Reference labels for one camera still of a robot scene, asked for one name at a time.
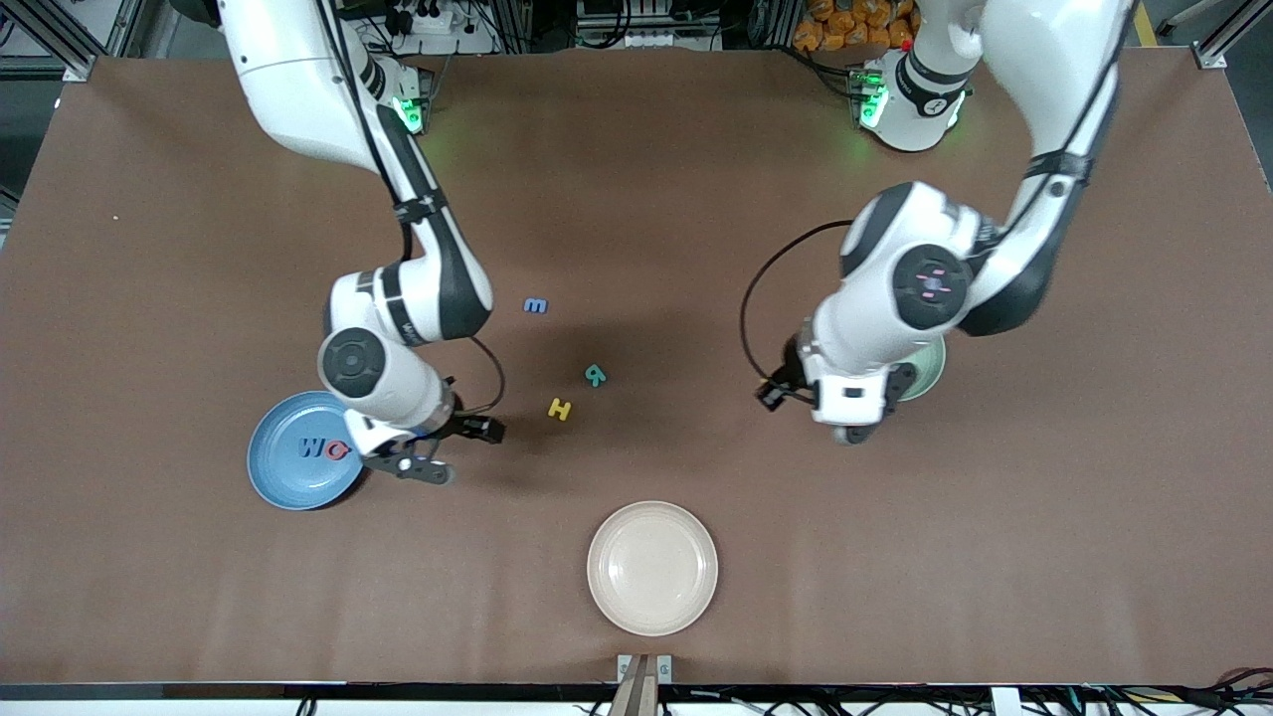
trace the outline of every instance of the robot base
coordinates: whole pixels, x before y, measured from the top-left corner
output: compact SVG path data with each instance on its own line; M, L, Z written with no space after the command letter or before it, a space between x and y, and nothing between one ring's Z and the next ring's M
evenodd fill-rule
M866 64L866 70L880 73L885 78L883 92L889 93L887 101L881 102L872 118L858 117L862 129L875 134L880 141L900 149L903 152L923 152L933 148L946 131L959 121L959 108L964 103L967 92L961 92L955 102L951 102L945 111L932 117L924 117L915 106L906 99L897 89L896 71L897 62L906 54L901 50L890 50L878 60Z

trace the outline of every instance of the black joint cap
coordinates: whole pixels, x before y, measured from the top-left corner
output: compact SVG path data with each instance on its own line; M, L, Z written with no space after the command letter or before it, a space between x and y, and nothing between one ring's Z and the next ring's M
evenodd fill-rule
M345 329L327 343L322 373L334 390L365 397L384 373L384 345L367 329Z
M941 246L925 243L901 255L892 273L897 316L913 329L951 321L964 308L971 269Z

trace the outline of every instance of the floor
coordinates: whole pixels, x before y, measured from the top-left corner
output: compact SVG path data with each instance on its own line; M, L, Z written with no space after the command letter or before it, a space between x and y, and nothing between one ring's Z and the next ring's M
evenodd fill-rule
M1151 27L1188 8L1193 0L1146 0ZM1161 45L1188 45L1199 39L1223 20L1237 5L1228 0L1204 15L1176 28L1171 37L1157 38ZM179 59L222 59L227 56L222 34L176 13L162 17L151 31L148 56ZM1228 79L1237 98L1251 143L1260 163L1273 163L1273 84L1267 82L1273 71L1273 20L1255 25L1228 52ZM45 130L53 113L53 101L60 83L0 82L0 186L17 194L27 183L31 167L39 150ZM10 218L0 206L0 222ZM4 224L0 223L0 232Z

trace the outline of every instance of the white plate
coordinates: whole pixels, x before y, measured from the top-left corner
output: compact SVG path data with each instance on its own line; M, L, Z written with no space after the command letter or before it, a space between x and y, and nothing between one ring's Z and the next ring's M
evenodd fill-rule
M588 548L588 589L619 628L666 637L712 603L717 582L712 535L667 502L636 502L606 519Z

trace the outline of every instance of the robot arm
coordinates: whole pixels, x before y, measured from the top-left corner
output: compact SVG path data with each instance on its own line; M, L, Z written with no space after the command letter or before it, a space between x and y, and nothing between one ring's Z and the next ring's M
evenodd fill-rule
M499 442L503 427L461 415L449 382L412 350L474 336L493 306L490 282L429 163L386 101L418 70L368 55L328 0L225 0L222 20L266 134L297 153L379 175L404 237L423 250L335 282L318 373L349 408L345 422L364 462L449 482L449 466L416 456L414 443L447 434Z
M806 320L757 392L777 409L808 387L813 419L835 426L847 443L866 440L911 385L908 357L956 326L990 335L1034 313L1114 111L1123 0L989 0L975 17L979 41L962 24L929 25L933 17L967 23L975 10L962 0L950 5L962 11L924 4L915 50L937 46L937 55L955 57L984 45L1030 127L1034 158L1004 227L919 182L885 190L854 220L840 248L840 289ZM910 64L901 57L892 66ZM900 126L908 110L911 121L933 120L906 97L890 102L895 118L881 125Z

